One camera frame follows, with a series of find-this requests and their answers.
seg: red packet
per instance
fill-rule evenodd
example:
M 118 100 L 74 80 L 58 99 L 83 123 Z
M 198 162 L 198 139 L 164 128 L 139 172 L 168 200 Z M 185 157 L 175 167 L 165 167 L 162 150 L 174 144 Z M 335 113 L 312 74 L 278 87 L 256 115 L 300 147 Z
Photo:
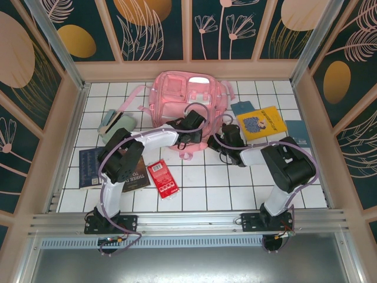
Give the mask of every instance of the red packet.
M 165 161 L 160 160 L 155 164 L 149 165 L 148 171 L 151 174 L 162 199 L 179 192 L 179 187 L 173 179 Z

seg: white label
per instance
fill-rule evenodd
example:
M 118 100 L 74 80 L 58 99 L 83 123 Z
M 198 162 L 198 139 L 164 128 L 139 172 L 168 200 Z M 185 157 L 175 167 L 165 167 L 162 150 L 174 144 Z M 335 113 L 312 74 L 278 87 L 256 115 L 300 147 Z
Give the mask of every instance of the white label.
M 160 170 L 162 168 L 163 168 L 163 166 L 161 165 L 161 163 L 159 163 L 159 164 L 153 166 L 152 170 L 153 170 L 153 172 L 156 172 L 156 171 L 158 171 L 158 170 Z

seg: dark blue book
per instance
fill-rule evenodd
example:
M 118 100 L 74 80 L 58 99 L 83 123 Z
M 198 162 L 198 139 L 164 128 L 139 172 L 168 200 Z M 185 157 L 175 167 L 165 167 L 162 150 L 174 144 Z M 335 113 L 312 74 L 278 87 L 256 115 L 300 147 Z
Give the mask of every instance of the dark blue book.
M 230 105 L 235 116 L 253 112 L 255 108 L 249 101 L 240 101 Z
M 85 149 L 78 152 L 80 167 L 79 187 L 81 190 L 101 187 L 101 179 L 98 177 L 100 163 L 97 158 L 102 149 L 103 147 L 98 147 L 96 149 Z
M 300 147 L 312 147 L 304 121 L 286 120 L 288 136 L 292 137 Z

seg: metal plate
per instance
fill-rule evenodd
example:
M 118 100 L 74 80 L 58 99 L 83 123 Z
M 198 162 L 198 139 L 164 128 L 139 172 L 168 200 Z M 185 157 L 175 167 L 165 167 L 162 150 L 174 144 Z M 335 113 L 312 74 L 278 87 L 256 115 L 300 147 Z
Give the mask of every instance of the metal plate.
M 137 228 L 137 215 L 121 215 L 118 218 L 118 225 L 126 227 L 131 231 L 136 231 Z M 123 234 L 124 232 L 112 227 L 103 227 L 95 216 L 88 216 L 85 224 L 84 234 L 87 235 L 106 235 L 106 234 Z
M 284 222 L 289 228 L 292 228 L 292 215 L 289 212 L 275 216 L 271 219 L 270 225 L 264 227 L 259 218 L 259 213 L 242 213 L 241 214 L 243 232 L 266 232 L 266 231 L 284 231 Z

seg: illustrated character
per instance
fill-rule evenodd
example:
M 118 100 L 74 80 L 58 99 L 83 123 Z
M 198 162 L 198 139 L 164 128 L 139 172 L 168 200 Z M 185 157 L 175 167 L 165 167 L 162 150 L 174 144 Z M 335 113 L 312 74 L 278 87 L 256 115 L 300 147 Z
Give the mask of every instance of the illustrated character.
M 249 133 L 259 133 L 267 127 L 267 121 L 265 119 L 259 120 L 258 117 L 243 119 L 243 123 Z

